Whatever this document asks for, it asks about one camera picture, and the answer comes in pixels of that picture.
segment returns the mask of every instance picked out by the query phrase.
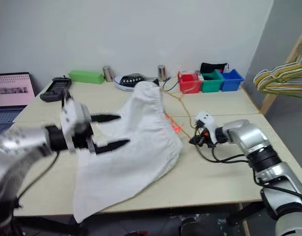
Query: white table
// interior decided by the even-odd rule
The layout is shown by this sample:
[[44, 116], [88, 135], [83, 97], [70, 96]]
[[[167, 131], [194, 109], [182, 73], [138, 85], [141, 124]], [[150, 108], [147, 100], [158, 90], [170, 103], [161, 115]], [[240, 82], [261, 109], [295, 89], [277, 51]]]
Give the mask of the white table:
[[[118, 110], [122, 102], [131, 95], [130, 92], [117, 89], [113, 83], [96, 85], [73, 82], [70, 92], [76, 101], [87, 105], [89, 111], [92, 113]], [[177, 92], [174, 93], [174, 95], [181, 96], [181, 93]], [[200, 111], [207, 111], [214, 115], [259, 113], [258, 109], [241, 87], [238, 91], [234, 92], [200, 92], [196, 94], [186, 94], [182, 100], [191, 116], [196, 116]], [[163, 101], [169, 115], [173, 117], [187, 116], [180, 102], [175, 98], [164, 93]], [[38, 95], [14, 121], [56, 122], [59, 120], [60, 106], [61, 102], [45, 103]]]
[[[249, 119], [268, 136], [281, 159], [287, 161], [302, 182], [302, 169], [273, 128], [261, 114], [215, 116], [219, 125], [237, 119]], [[187, 133], [193, 130], [188, 118], [175, 118]], [[39, 126], [47, 121], [17, 122], [16, 126]], [[154, 182], [136, 197], [111, 206], [103, 212], [121, 212], [163, 207], [202, 206], [222, 203], [259, 201], [259, 186], [254, 184], [252, 170], [245, 163], [214, 164], [202, 159], [188, 138], [181, 133], [184, 144], [182, 155], [175, 168], [160, 180]], [[211, 158], [210, 150], [206, 151]], [[236, 145], [225, 144], [216, 149], [220, 157], [240, 153]], [[39, 161], [29, 171], [23, 187], [32, 181], [52, 161]], [[53, 169], [22, 198], [23, 209], [15, 211], [16, 216], [64, 215], [72, 214], [73, 194], [76, 182], [77, 159], [67, 151]]]

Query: white towel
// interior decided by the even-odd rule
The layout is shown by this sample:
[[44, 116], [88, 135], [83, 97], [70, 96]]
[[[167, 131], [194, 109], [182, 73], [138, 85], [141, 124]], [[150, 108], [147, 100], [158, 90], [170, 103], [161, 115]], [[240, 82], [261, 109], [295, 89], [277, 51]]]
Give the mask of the white towel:
[[139, 82], [119, 110], [121, 119], [100, 124], [110, 140], [130, 139], [100, 155], [78, 152], [74, 217], [78, 223], [113, 204], [134, 197], [176, 164], [182, 143], [165, 118], [160, 88]]

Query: black controller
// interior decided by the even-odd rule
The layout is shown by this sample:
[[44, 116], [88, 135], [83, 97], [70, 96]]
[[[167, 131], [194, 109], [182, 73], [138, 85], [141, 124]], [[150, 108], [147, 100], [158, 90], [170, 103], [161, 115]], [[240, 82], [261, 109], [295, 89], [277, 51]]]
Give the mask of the black controller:
[[71, 79], [66, 77], [56, 77], [53, 78], [52, 84], [42, 93], [39, 97], [44, 102], [56, 102], [60, 101], [62, 97], [62, 92], [65, 88], [69, 88], [71, 85]]

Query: laptop screen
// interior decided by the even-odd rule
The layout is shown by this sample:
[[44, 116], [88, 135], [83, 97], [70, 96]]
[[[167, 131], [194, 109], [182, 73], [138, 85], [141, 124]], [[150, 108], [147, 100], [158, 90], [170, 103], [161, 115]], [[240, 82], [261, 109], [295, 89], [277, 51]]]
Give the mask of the laptop screen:
[[34, 97], [28, 72], [0, 74], [0, 107], [25, 106]]

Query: blue bin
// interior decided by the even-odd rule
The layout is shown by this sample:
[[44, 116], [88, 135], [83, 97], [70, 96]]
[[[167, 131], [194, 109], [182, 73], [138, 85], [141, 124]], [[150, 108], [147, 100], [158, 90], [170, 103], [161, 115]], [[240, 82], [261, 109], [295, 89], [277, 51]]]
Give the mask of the blue bin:
[[222, 73], [224, 82], [221, 88], [222, 92], [227, 91], [237, 91], [244, 78], [239, 74], [236, 69], [233, 69], [231, 72]]

